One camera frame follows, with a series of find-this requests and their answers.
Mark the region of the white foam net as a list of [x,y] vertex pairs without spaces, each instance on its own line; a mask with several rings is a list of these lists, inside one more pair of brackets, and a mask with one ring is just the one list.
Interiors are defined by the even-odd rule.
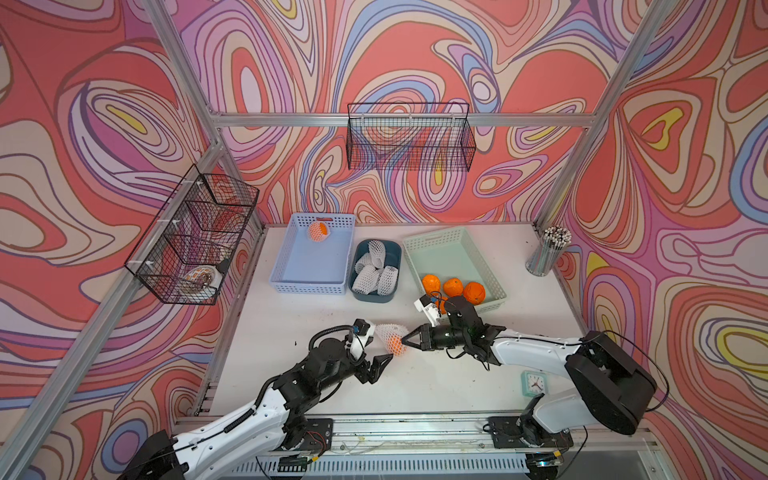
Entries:
[[397,287],[399,269],[394,266],[385,266],[378,280],[377,294],[388,296],[394,293]]
[[371,265],[377,269],[383,269],[386,261],[386,247],[381,240],[368,242],[368,253]]
[[408,333],[408,328],[400,324],[377,324],[375,327],[375,335],[382,341],[387,352],[395,357],[406,353],[402,338]]
[[357,274],[352,284],[352,291],[362,295],[369,295],[377,291],[380,274],[380,269],[372,265],[366,266],[361,273]]
[[356,273],[361,273],[362,270],[371,264],[371,257],[369,253],[363,254],[355,263],[354,269]]

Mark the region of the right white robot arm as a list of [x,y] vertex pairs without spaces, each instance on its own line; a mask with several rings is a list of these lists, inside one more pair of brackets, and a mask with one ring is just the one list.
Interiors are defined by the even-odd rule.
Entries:
[[570,380],[557,394],[538,393],[517,417],[522,443],[544,444],[546,437],[572,428],[600,424],[622,435],[633,435],[657,390],[652,375],[604,332],[581,338],[525,334],[485,323],[463,297],[443,301],[448,318],[437,320],[439,308],[423,296],[416,308],[429,321],[401,338],[420,351],[454,350],[484,366],[520,366]]

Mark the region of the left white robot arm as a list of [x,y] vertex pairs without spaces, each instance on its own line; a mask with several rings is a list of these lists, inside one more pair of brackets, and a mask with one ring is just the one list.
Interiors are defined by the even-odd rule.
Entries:
[[301,443],[305,414],[322,392],[354,377],[376,383],[394,355],[368,360],[366,342],[326,338],[291,369],[269,378],[257,397],[196,430],[148,437],[121,479],[218,479],[251,457]]

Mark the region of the mint green perforated basket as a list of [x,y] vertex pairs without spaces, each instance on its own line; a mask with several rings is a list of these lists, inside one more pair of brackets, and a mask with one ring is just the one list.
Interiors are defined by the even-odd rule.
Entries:
[[478,313],[496,310],[507,300],[507,293],[465,227],[412,235],[403,240],[402,246],[421,294],[427,293],[422,279],[431,274],[442,281],[458,278],[464,285],[471,281],[481,284],[486,299],[476,307]]

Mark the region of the dark teal plastic tray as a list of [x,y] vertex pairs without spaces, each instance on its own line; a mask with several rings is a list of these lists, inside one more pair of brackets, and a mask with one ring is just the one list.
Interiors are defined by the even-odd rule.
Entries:
[[368,239],[353,255],[348,287],[362,302],[387,303],[394,298],[400,278],[401,246],[390,240]]

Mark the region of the small mint alarm clock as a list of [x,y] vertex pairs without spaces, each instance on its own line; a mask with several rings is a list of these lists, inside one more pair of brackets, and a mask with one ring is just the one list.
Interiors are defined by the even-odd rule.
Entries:
[[521,374],[522,393],[534,398],[548,392],[548,378],[544,372],[525,370]]

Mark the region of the lavender perforated plastic basket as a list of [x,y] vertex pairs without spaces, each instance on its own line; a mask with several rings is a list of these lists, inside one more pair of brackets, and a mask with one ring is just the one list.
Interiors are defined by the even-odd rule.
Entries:
[[[329,235],[311,239],[310,227],[322,223]],[[288,223],[269,283],[279,293],[344,295],[354,240],[353,214],[294,213]]]

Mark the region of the metal cup of pencils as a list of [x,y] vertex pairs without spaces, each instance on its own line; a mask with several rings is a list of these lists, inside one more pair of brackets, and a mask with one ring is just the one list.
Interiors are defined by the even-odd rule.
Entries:
[[546,276],[571,244],[571,240],[572,233],[565,227],[550,226],[544,229],[536,250],[526,263],[528,272],[537,277]]

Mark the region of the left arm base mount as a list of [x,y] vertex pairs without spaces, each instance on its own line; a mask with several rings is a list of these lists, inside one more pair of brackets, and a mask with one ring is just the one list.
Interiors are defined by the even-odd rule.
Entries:
[[285,438],[278,447],[281,451],[309,451],[322,454],[332,446],[334,420],[332,418],[304,418],[291,420],[283,427]]

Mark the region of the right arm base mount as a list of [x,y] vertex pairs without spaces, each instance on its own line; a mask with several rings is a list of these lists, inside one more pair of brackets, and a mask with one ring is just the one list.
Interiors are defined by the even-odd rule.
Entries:
[[482,431],[491,436],[496,449],[534,449],[567,451],[573,445],[572,436],[565,431],[549,433],[533,420],[518,416],[489,417]]

